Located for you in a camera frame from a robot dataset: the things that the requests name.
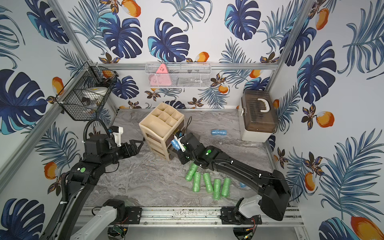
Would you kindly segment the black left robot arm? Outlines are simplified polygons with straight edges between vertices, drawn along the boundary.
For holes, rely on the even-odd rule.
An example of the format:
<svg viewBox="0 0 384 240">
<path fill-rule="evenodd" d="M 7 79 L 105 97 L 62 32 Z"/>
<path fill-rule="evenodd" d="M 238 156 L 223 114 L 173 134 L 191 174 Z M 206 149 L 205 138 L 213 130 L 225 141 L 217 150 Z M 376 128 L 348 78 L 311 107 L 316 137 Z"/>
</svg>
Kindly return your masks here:
<svg viewBox="0 0 384 240">
<path fill-rule="evenodd" d="M 130 140 L 117 146 L 108 135 L 94 135 L 85 140 L 84 159 L 62 178 L 62 199 L 41 240 L 68 240 L 86 200 L 105 174 L 106 167 L 139 154 L 143 140 Z"/>
</svg>

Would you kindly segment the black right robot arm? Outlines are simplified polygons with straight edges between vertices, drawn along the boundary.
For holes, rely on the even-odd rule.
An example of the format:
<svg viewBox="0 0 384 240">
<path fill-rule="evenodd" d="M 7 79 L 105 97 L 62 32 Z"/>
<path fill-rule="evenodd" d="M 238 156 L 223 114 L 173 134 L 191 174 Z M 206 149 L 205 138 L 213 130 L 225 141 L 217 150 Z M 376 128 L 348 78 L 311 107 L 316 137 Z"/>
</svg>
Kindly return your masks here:
<svg viewBox="0 0 384 240">
<path fill-rule="evenodd" d="M 192 133 L 175 141 L 174 147 L 183 165 L 191 161 L 202 169 L 226 174 L 256 192 L 256 196 L 241 198 L 233 210 L 222 213 L 223 224 L 256 224 L 260 222 L 260 215 L 283 220 L 292 193 L 280 171 L 270 173 L 246 165 L 217 147 L 205 147 Z"/>
</svg>

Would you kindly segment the beige drawer organizer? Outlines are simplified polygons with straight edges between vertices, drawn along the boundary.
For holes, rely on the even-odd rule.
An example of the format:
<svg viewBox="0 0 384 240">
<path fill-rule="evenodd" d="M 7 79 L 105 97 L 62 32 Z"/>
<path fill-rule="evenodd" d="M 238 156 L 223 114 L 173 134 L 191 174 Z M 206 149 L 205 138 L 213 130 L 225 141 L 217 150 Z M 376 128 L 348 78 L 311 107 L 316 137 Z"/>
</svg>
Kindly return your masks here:
<svg viewBox="0 0 384 240">
<path fill-rule="evenodd" d="M 160 158 L 170 161 L 169 147 L 175 133 L 185 128 L 185 116 L 174 107 L 160 103 L 139 126 L 150 150 Z"/>
</svg>

